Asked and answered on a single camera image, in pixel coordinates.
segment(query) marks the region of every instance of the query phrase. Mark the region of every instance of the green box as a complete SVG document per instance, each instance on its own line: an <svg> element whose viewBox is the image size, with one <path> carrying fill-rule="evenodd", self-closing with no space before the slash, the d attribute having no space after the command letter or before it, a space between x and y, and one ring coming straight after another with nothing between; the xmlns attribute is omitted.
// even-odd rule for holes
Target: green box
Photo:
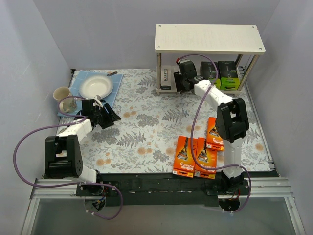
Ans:
<svg viewBox="0 0 313 235"><path fill-rule="evenodd" d="M213 83L214 80L215 80L215 79L209 79L209 81L210 81L211 83ZM216 86L217 89L220 89L220 87L221 87L221 80L220 80L220 79L217 79L217 81L216 81L216 83L214 83L214 85Z"/></svg>
<svg viewBox="0 0 313 235"><path fill-rule="evenodd" d="M219 61L221 76L220 90L235 91L238 89L240 81L237 75L236 64L234 61Z"/></svg>

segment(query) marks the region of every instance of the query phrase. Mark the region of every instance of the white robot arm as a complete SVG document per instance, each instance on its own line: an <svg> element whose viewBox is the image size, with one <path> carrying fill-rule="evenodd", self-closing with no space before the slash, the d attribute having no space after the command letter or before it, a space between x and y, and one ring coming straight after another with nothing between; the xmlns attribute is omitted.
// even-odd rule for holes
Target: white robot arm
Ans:
<svg viewBox="0 0 313 235"><path fill-rule="evenodd" d="M203 80L195 84L194 92L197 96L203 98L205 92L211 85L210 81ZM233 98L225 95L216 87L212 87L207 94L205 101L208 102L216 111L221 104L228 104L233 101ZM241 148L243 144L243 138L234 140L233 143L228 140L224 141L224 165L241 164ZM236 166L228 167L223 170L224 174L228 178L237 177L242 173L242 169Z"/></svg>
<svg viewBox="0 0 313 235"><path fill-rule="evenodd" d="M178 92L191 91L203 98L210 81L197 75L195 65L188 59L177 60L180 72L174 73L176 89ZM245 102L233 99L216 87L211 87L205 101L217 111L216 129L224 141L224 165L236 165L222 170L222 187L235 191L244 181L241 165L241 149L243 138L249 129Z"/></svg>
<svg viewBox="0 0 313 235"><path fill-rule="evenodd" d="M45 174L47 178L65 178L76 182L96 183L97 171L83 164L80 141L96 125L105 129L121 118L101 98L83 100L80 111L85 120L76 120L65 131L45 140Z"/></svg>
<svg viewBox="0 0 313 235"><path fill-rule="evenodd" d="M92 131L92 125L91 125L91 121L89 119L86 119L83 122L78 122L80 120L82 120L82 119L78 119L76 125L70 126L68 129L66 129L64 132L61 132L57 136L61 137L61 138L67 138L69 136L77 136L78 143L80 143L80 141L89 132ZM96 181L97 181L97 172L95 170L86 167L84 164L80 164L80 161L78 162L77 165L78 165L77 166L78 169L80 169L80 167L82 167L81 173L80 174L78 173L78 177L77 178L66 177L66 179L73 180L73 181L76 181L76 182L96 183Z"/></svg>

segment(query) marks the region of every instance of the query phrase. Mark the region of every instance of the shelf leg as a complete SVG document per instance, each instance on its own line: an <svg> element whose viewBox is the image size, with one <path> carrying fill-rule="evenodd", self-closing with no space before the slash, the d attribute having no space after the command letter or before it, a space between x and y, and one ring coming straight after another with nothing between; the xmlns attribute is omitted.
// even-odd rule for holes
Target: shelf leg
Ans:
<svg viewBox="0 0 313 235"><path fill-rule="evenodd" d="M162 54L157 54L157 70L156 70L156 87L161 88L161 67L162 67Z"/></svg>
<svg viewBox="0 0 313 235"><path fill-rule="evenodd" d="M252 70L253 66L255 65L255 63L258 61L259 57L260 57L260 55L254 55L253 56L249 66L248 66L248 68L247 68L247 70L246 70L246 72L245 72L245 74L243 76L243 78L240 81L240 84L239 84L239 87L238 87L238 91L241 91L241 89L244 86L245 81L246 81L249 73L251 72L251 70Z"/></svg>
<svg viewBox="0 0 313 235"><path fill-rule="evenodd" d="M243 57L243 55L238 55L238 56L237 56L237 59L236 59L236 61L235 61L236 68L238 68L239 63L240 63L242 57Z"/></svg>

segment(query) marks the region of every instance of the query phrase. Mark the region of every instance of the floral tablecloth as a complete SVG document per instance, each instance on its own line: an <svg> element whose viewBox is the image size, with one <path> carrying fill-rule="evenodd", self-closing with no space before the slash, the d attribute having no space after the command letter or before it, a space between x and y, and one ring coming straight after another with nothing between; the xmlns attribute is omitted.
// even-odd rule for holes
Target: floral tablecloth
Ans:
<svg viewBox="0 0 313 235"><path fill-rule="evenodd" d="M190 136L200 98L189 93L158 96L154 69L95 71L124 74L113 106L122 120L104 130L96 127L81 141L84 164L101 173L172 172L178 136ZM239 97L246 102L250 123L242 165L249 171L268 171L268 154L255 113L246 92ZM216 117L216 112L205 102L195 126L195 138L206 137L209 116ZM70 118L61 119L61 123L69 122ZM218 166L223 164L224 155L219 152Z"/></svg>

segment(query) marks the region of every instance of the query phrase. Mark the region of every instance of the white plate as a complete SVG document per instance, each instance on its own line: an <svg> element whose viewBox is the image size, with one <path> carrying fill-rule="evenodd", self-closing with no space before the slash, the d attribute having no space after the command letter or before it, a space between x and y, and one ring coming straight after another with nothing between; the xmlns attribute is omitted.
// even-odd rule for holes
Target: white plate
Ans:
<svg viewBox="0 0 313 235"><path fill-rule="evenodd" d="M86 79L79 88L83 98L93 99L96 95L101 99L107 97L113 90L112 80L105 75L95 75Z"/></svg>

